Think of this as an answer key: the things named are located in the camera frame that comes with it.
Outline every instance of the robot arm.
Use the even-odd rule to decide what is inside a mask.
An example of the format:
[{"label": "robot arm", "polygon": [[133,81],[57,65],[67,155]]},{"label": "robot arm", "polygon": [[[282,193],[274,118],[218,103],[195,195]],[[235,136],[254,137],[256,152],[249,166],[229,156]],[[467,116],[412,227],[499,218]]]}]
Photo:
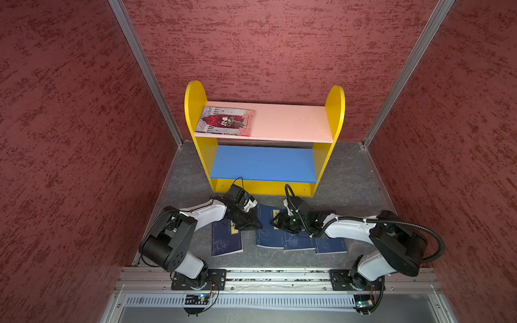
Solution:
[{"label": "robot arm", "polygon": [[[438,259],[445,250],[441,237],[418,224],[402,221],[391,211],[382,211],[378,217],[356,218],[328,216],[313,211],[301,198],[294,195],[286,184],[287,213],[279,213],[271,224],[290,233],[304,229],[312,238],[325,233],[329,238],[348,238],[373,244],[377,250],[359,256],[344,280],[354,289],[365,290],[372,282],[386,274],[400,272],[417,276],[421,263]],[[427,240],[415,229],[429,233],[438,241],[438,251],[424,258]]]},{"label": "robot arm", "polygon": [[185,275],[194,286],[203,287],[208,266],[188,251],[194,232],[224,218],[231,220],[237,230],[261,229],[255,206],[253,196],[234,184],[223,197],[192,208],[178,210],[167,206],[142,240],[140,254],[168,272]]}]

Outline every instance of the book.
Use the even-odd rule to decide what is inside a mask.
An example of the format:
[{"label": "book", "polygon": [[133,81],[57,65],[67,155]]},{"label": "book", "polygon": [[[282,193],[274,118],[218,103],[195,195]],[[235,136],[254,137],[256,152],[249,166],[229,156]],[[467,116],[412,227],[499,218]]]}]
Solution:
[{"label": "book", "polygon": [[253,110],[205,106],[195,131],[250,136],[253,117]]},{"label": "book", "polygon": [[316,253],[341,253],[347,252],[344,238],[324,238],[316,239]]},{"label": "book", "polygon": [[212,222],[212,257],[242,252],[242,235],[228,219]]},{"label": "book", "polygon": [[284,231],[271,225],[273,218],[279,213],[286,211],[279,207],[257,205],[257,218],[262,224],[262,229],[257,231],[257,245],[264,248],[285,248]]},{"label": "book", "polygon": [[305,231],[300,231],[297,235],[289,232],[285,233],[285,249],[286,250],[310,250],[316,249],[316,240],[309,237]]},{"label": "book", "polygon": [[[305,231],[298,235],[290,234],[271,225],[271,221],[279,212],[287,212],[287,209],[257,205],[257,218],[262,223],[262,229],[257,231],[256,244],[259,247],[284,250],[310,250],[316,253],[340,253],[346,252],[345,239],[343,238],[318,238],[311,239]],[[334,210],[323,211],[325,215],[335,213]]]}]

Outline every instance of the gray floor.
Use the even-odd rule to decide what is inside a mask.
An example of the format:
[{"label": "gray floor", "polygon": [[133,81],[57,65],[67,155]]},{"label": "gray floor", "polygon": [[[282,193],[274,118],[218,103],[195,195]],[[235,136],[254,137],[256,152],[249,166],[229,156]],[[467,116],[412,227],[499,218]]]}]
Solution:
[{"label": "gray floor", "polygon": [[[187,208],[208,201],[212,195],[194,144],[185,142],[173,169],[161,207]],[[268,206],[281,206],[283,196],[254,195]],[[366,163],[359,144],[337,144],[313,198],[305,198],[315,210],[335,209],[340,216],[366,217],[378,215],[383,205],[379,188]],[[242,232],[241,253],[211,256],[211,226],[194,234],[190,251],[210,266],[248,267],[335,267],[350,268],[360,254],[373,248],[364,242],[347,240],[347,253],[315,254],[313,250],[284,251],[258,247],[255,231]]]}]

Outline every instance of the metal panel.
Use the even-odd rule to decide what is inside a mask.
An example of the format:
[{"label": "metal panel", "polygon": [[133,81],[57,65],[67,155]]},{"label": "metal panel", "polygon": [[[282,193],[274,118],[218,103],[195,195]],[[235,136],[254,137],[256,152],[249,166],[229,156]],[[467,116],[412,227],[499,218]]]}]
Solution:
[{"label": "metal panel", "polygon": [[373,138],[375,137],[375,134],[381,127],[382,123],[384,122],[384,119],[386,119],[386,116],[391,110],[391,107],[399,97],[400,92],[406,85],[407,80],[409,80],[409,77],[415,70],[416,66],[418,65],[418,62],[420,62],[422,55],[431,43],[431,40],[433,40],[434,35],[438,31],[438,28],[440,27],[445,16],[452,7],[452,4],[454,4],[454,0],[438,1],[438,4],[434,8],[431,17],[427,21],[427,24],[425,25],[422,31],[422,34],[420,34],[420,37],[418,38],[415,44],[415,47],[413,47],[411,54],[407,58],[406,64],[402,68],[399,77],[395,81],[393,88],[391,89],[390,93],[388,94],[388,97],[384,101],[379,114],[377,114],[375,121],[373,122],[372,126],[368,130],[368,133],[364,137],[363,144],[366,148],[368,148],[368,146],[371,144]]},{"label": "metal panel", "polygon": [[[125,307],[184,307],[186,295],[167,294],[128,294]],[[277,310],[326,310],[353,311],[353,295],[325,294],[220,294],[212,308],[247,307]],[[207,307],[207,305],[188,305],[187,307]]]},{"label": "metal panel", "polygon": [[169,127],[172,136],[176,141],[177,146],[182,147],[183,139],[181,138],[181,134],[179,133],[178,126],[174,121],[174,117],[172,116],[171,110],[169,109],[169,105],[165,100],[165,96],[163,96],[163,92],[161,91],[160,85],[156,80],[153,69],[151,68],[149,61],[145,56],[144,49],[142,48],[142,45],[140,45],[138,36],[136,35],[136,32],[133,29],[133,25],[131,24],[131,20],[129,19],[129,16],[127,14],[126,8],[124,7],[124,4],[122,3],[122,0],[108,0],[108,2],[110,3],[112,10],[115,13],[115,16],[117,17],[118,23],[122,28],[124,35],[126,36],[129,46],[133,51],[134,57],[138,62],[138,65],[140,65],[140,68],[142,69],[142,73],[145,76],[145,80],[147,81],[147,84],[149,84],[151,92],[153,92],[156,103],[160,107],[160,111],[163,114],[163,118],[165,119],[165,122],[167,122],[167,126]]}]

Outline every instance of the white shelf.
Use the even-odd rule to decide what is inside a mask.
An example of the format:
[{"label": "white shelf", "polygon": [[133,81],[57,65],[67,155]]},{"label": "white shelf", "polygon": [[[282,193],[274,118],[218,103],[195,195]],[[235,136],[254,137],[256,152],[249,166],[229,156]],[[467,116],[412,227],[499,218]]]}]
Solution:
[{"label": "white shelf", "polygon": [[251,136],[195,132],[196,137],[329,144],[333,142],[324,106],[215,101],[208,101],[206,105],[254,110]]}]

